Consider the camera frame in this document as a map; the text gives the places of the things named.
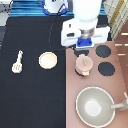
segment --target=white bowl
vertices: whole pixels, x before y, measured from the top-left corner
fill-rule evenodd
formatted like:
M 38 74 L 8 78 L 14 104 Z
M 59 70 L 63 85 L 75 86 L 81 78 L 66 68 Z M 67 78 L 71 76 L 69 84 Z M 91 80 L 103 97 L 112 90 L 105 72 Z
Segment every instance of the white bowl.
M 76 99 L 76 111 L 80 119 L 91 127 L 105 127 L 115 116 L 112 97 L 99 87 L 83 89 Z

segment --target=blue object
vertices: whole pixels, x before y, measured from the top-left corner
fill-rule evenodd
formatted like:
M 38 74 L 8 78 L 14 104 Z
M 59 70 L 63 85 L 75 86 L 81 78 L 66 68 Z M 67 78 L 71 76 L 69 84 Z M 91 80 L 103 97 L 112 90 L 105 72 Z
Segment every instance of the blue object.
M 78 41 L 77 41 L 78 47 L 91 46 L 91 45 L 92 45 L 91 38 L 87 38 L 87 39 L 78 38 Z

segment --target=black circle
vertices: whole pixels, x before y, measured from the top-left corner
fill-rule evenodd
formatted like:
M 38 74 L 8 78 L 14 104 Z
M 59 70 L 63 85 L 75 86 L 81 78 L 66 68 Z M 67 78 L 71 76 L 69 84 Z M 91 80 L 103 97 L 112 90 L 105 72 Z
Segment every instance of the black circle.
M 111 55 L 111 49 L 106 45 L 99 45 L 96 48 L 96 54 L 102 58 L 106 58 Z
M 100 74 L 103 76 L 112 76 L 115 72 L 114 66 L 109 62 L 102 62 L 98 66 Z
M 87 56 L 89 54 L 89 50 L 80 50 L 80 51 L 76 51 L 74 50 L 74 54 L 79 57 L 79 55 L 84 54 L 85 56 Z

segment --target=white floor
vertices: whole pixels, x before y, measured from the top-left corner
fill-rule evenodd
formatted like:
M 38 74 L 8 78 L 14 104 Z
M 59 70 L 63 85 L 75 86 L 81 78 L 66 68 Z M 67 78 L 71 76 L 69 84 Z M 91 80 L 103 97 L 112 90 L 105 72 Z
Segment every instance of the white floor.
M 9 15 L 6 12 L 0 13 L 0 26 L 5 26 Z

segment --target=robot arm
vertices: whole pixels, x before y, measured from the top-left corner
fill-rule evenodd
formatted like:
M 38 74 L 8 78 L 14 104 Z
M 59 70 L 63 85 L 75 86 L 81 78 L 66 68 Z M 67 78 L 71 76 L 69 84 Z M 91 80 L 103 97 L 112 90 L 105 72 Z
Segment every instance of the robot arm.
M 76 44 L 76 48 L 85 48 L 107 41 L 110 27 L 96 28 L 101 3 L 102 0 L 45 0 L 50 13 L 57 13 L 60 6 L 65 4 L 74 14 L 73 19 L 63 23 L 62 46 Z

